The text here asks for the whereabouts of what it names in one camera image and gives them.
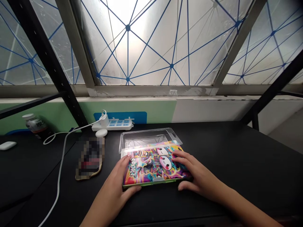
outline black metal frame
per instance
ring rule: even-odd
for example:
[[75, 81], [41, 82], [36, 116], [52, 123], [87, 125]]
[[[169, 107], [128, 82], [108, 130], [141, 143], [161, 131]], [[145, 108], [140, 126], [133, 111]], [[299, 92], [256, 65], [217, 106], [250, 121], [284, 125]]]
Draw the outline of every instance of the black metal frame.
[[303, 94], [281, 91], [303, 68], [303, 50], [295, 57], [289, 66], [281, 73], [281, 75], [273, 82], [273, 84], [264, 92], [264, 94], [256, 101], [250, 110], [240, 120], [243, 124], [252, 121], [252, 127], [259, 130], [258, 113], [278, 94], [291, 95], [303, 98]]
[[83, 127], [88, 125], [82, 109], [65, 77], [61, 65], [48, 41], [32, 4], [29, 0], [8, 0], [8, 3], [50, 75], [58, 93], [23, 103], [12, 108], [4, 109], [0, 111], [0, 119], [40, 105], [52, 99], [62, 97], [78, 126]]

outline green wall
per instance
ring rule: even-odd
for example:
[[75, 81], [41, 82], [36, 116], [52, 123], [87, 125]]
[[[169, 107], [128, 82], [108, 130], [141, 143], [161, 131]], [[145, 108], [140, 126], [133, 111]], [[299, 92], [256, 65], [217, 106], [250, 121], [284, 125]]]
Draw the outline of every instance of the green wall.
[[[0, 110], [19, 103], [0, 103]], [[105, 109], [107, 112], [147, 112], [147, 123], [170, 123], [175, 111], [176, 100], [144, 100], [144, 101], [99, 101], [79, 102], [89, 123], [93, 123], [94, 113]], [[69, 131], [77, 127], [77, 123], [64, 102], [46, 102], [31, 109], [0, 120], [0, 135], [17, 129], [25, 129], [22, 116], [34, 113], [45, 120], [55, 132]]]

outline wall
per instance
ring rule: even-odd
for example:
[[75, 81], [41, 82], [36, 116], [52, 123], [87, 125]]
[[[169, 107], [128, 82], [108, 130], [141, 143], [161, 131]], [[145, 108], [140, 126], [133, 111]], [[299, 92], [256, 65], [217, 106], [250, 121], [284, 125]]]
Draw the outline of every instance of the wall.
[[[0, 110], [31, 100], [2, 99], [0, 100]], [[89, 123], [95, 121], [93, 114], [101, 112], [102, 109], [107, 112], [145, 111], [148, 124], [170, 123], [176, 105], [176, 100], [167, 98], [153, 98], [152, 100], [150, 98], [132, 100], [127, 98], [77, 98], [77, 100]], [[12, 130], [25, 129], [25, 121], [22, 116], [29, 113], [43, 117], [56, 132], [69, 131], [78, 126], [63, 100], [58, 98], [0, 120], [0, 135]]]
[[303, 154], [303, 108], [276, 127], [268, 136]]
[[[108, 112], [146, 112], [148, 124], [170, 122], [234, 121], [239, 120], [259, 96], [193, 96], [170, 100], [165, 97], [141, 98], [77, 98], [89, 123], [93, 114], [105, 109]], [[2, 99], [0, 110], [31, 99]], [[303, 99], [277, 96], [259, 114], [260, 131], [270, 133], [293, 113], [303, 107]], [[42, 105], [0, 120], [0, 135], [12, 130], [25, 129], [22, 115], [35, 113], [42, 116], [56, 132], [69, 131], [77, 126], [62, 99]]]
[[[260, 96], [205, 96], [177, 100], [172, 122], [240, 120]], [[264, 134], [303, 107], [303, 99], [276, 96], [260, 113], [259, 128]]]

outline black desk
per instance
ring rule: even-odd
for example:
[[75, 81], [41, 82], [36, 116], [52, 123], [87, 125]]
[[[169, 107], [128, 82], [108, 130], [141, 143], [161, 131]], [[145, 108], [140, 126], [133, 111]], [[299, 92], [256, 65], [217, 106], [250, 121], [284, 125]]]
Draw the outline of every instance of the black desk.
[[[185, 151], [269, 215], [294, 215], [302, 211], [303, 155], [300, 153], [238, 122], [135, 125], [132, 130], [165, 127], [176, 132]], [[120, 159], [120, 133], [108, 132], [102, 170], [87, 181], [74, 179], [82, 148], [77, 145], [71, 148], [64, 159], [59, 200], [44, 226], [80, 225]], [[59, 165], [8, 226], [40, 224], [55, 200], [58, 170]], [[126, 204], [113, 225], [168, 225], [169, 221], [175, 226], [194, 225], [204, 223], [207, 217], [226, 217], [228, 214], [220, 205], [193, 192], [179, 192], [177, 185], [143, 187]]]
[[[80, 135], [69, 136], [66, 152]], [[11, 149], [0, 151], [0, 211], [30, 198], [61, 160], [64, 137], [65, 134], [59, 134], [53, 142], [43, 145], [33, 134], [0, 136], [0, 144], [17, 142]]]

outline person's right hand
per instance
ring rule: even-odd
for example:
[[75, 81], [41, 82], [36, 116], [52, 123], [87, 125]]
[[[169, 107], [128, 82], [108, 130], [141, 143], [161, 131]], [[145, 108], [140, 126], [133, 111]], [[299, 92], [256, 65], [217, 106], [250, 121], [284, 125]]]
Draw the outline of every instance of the person's right hand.
[[231, 188], [216, 178], [215, 175], [189, 153], [177, 150], [173, 154], [178, 156], [173, 160], [185, 165], [194, 177], [192, 183], [182, 181], [178, 186], [179, 191], [188, 189], [218, 203], [224, 200]]

